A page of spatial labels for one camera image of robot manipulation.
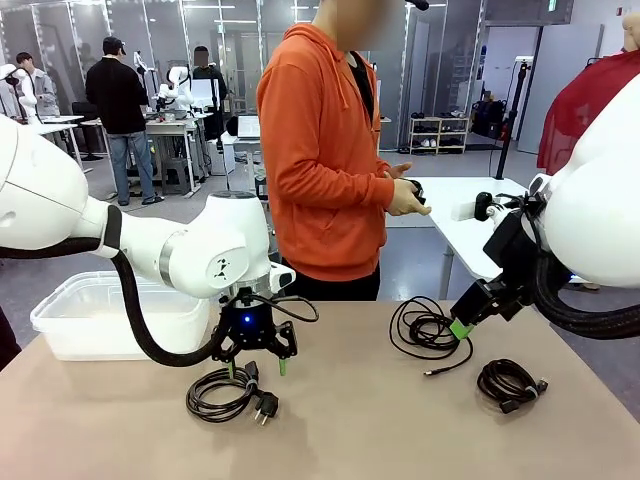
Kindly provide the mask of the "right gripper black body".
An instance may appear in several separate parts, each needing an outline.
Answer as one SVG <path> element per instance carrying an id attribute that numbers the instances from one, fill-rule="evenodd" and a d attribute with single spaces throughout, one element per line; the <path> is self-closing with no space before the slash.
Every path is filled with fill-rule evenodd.
<path id="1" fill-rule="evenodd" d="M 523 213 L 513 210 L 495 228 L 484 253 L 501 269 L 484 288 L 500 301 L 532 301 L 539 248 L 522 224 Z"/>

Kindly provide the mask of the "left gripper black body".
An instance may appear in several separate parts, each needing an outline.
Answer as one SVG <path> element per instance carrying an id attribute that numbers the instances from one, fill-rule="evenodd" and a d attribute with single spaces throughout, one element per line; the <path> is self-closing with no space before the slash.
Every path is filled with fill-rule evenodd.
<path id="1" fill-rule="evenodd" d="M 221 310 L 218 344 L 231 348 L 272 348 L 279 344 L 271 301 L 252 293 L 238 294 Z"/>

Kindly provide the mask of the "black power cable angled plug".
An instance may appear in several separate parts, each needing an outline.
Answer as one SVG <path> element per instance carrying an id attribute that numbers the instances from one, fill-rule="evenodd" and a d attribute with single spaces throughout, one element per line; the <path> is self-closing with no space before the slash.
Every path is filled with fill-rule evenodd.
<path id="1" fill-rule="evenodd" d="M 234 379 L 228 378 L 227 368 L 207 373 L 189 387 L 185 399 L 186 408 L 192 416 L 204 422 L 222 424 L 238 417 L 255 400 L 255 420 L 261 418 L 264 425 L 276 416 L 279 398 L 270 391 L 260 389 L 259 376 L 255 361 L 236 367 Z M 237 389 L 240 394 L 223 403 L 208 400 L 211 394 L 221 389 Z"/>

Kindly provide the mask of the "black braided cable bundle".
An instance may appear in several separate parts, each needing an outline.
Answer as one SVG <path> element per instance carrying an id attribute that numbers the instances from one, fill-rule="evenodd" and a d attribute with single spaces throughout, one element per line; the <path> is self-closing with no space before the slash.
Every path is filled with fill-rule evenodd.
<path id="1" fill-rule="evenodd" d="M 476 385 L 503 414 L 509 414 L 524 404 L 536 401 L 546 392 L 549 383 L 543 378 L 535 379 L 513 360 L 496 359 L 482 368 Z"/>

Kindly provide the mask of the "person's right forearm orange sleeve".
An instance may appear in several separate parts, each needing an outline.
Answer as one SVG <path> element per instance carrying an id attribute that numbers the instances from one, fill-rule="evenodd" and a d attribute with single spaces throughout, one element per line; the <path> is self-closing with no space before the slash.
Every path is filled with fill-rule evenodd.
<path id="1" fill-rule="evenodd" d="M 310 159 L 278 162 L 269 175 L 269 185 L 281 199 L 304 207 L 386 208 L 395 193 L 393 178 L 350 174 Z"/>

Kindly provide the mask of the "white table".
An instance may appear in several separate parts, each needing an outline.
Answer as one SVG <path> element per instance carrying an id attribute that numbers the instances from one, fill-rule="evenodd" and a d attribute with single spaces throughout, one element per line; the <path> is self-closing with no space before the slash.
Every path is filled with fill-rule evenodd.
<path id="1" fill-rule="evenodd" d="M 438 298 L 448 296 L 454 259 L 459 259 L 475 279 L 491 280 L 500 273 L 499 267 L 484 253 L 483 247 L 493 233 L 493 223 L 473 218 L 457 220 L 453 212 L 464 203 L 475 200 L 481 192 L 492 195 L 521 195 L 526 188 L 511 179 L 492 177 L 418 177 L 426 194 L 431 215 L 389 216 L 389 228 L 435 228 L 445 241 Z"/>

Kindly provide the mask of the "wooden shoe rack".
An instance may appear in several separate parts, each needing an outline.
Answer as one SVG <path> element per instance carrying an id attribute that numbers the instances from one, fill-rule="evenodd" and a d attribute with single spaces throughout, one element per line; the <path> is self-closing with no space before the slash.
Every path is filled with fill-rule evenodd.
<path id="1" fill-rule="evenodd" d="M 413 115 L 409 122 L 409 154 L 463 153 L 469 130 L 468 118 Z"/>

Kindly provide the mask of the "red cape on mannequin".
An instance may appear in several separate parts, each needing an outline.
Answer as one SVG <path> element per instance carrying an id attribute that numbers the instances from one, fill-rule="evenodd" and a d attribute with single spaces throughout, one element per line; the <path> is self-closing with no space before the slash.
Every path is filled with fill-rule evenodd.
<path id="1" fill-rule="evenodd" d="M 554 99 L 545 118 L 537 167 L 554 175 L 564 167 L 590 124 L 614 96 L 640 74 L 640 50 L 598 59 Z"/>

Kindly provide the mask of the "grey stool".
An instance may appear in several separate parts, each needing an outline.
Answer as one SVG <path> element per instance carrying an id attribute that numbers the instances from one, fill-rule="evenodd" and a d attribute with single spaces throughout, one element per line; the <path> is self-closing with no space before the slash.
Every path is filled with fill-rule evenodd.
<path id="1" fill-rule="evenodd" d="M 191 192 L 186 159 L 174 157 L 161 161 L 161 189 L 163 195 L 186 195 Z"/>

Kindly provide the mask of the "person in orange hoodie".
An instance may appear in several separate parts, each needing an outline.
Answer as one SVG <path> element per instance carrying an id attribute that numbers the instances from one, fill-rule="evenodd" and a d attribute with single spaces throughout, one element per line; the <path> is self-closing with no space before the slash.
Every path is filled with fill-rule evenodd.
<path id="1" fill-rule="evenodd" d="M 276 240 L 295 271 L 290 293 L 311 301 L 373 301 L 386 208 L 304 207 L 269 185 L 278 162 L 315 160 L 350 174 L 385 178 L 378 153 L 377 79 L 363 58 L 402 0 L 320 0 L 274 49 L 257 88 L 261 153 Z"/>

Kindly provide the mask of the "white desk with metal legs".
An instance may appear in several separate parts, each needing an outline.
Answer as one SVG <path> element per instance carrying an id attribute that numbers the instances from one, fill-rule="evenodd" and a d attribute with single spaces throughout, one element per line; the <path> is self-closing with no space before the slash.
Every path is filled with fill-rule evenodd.
<path id="1" fill-rule="evenodd" d="M 147 123 L 147 132 L 151 140 L 152 153 L 155 155 L 157 178 L 160 184 L 161 161 L 174 157 L 184 158 L 188 162 L 191 192 L 180 196 L 192 197 L 209 176 L 204 127 L 201 120 L 193 116 L 173 121 L 158 117 Z"/>
<path id="2" fill-rule="evenodd" d="M 54 133 L 69 132 L 69 139 L 73 147 L 73 156 L 82 168 L 84 173 L 89 173 L 92 168 L 86 168 L 83 164 L 81 154 L 79 151 L 78 143 L 73 133 L 73 130 L 79 126 L 82 116 L 77 115 L 64 115 L 59 117 L 44 117 L 37 124 L 33 124 L 32 128 L 39 135 L 52 135 Z"/>

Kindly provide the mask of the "dark cloth-covered object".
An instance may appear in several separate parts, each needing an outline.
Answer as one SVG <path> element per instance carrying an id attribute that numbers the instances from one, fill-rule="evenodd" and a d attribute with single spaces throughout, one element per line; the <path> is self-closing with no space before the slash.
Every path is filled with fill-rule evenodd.
<path id="1" fill-rule="evenodd" d="M 0 371 L 21 352 L 11 325 L 0 306 Z"/>

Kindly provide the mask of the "mannequin head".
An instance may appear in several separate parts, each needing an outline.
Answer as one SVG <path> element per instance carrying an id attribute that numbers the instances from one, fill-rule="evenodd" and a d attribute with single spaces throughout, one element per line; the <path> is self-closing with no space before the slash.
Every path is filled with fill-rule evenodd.
<path id="1" fill-rule="evenodd" d="M 631 12 L 622 20 L 624 52 L 640 51 L 640 12 Z"/>

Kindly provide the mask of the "person in black sweater, cap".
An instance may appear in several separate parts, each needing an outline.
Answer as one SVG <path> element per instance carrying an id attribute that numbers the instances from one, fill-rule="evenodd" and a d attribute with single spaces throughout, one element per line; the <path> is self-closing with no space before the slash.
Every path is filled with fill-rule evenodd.
<path id="1" fill-rule="evenodd" d="M 153 185 L 153 165 L 146 120 L 142 108 L 148 104 L 138 74 L 122 62 L 124 43 L 113 36 L 103 39 L 102 58 L 86 74 L 85 93 L 97 109 L 107 135 L 118 204 L 130 203 L 127 162 L 135 157 L 144 206 L 162 202 Z"/>

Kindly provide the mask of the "person in grey top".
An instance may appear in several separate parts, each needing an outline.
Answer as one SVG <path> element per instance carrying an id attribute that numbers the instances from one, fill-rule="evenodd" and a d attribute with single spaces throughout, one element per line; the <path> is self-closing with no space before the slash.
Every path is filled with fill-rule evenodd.
<path id="1" fill-rule="evenodd" d="M 16 55 L 16 61 L 20 67 L 28 71 L 33 80 L 38 114 L 45 117 L 57 117 L 60 111 L 51 78 L 35 66 L 33 57 L 28 52 L 19 52 Z"/>

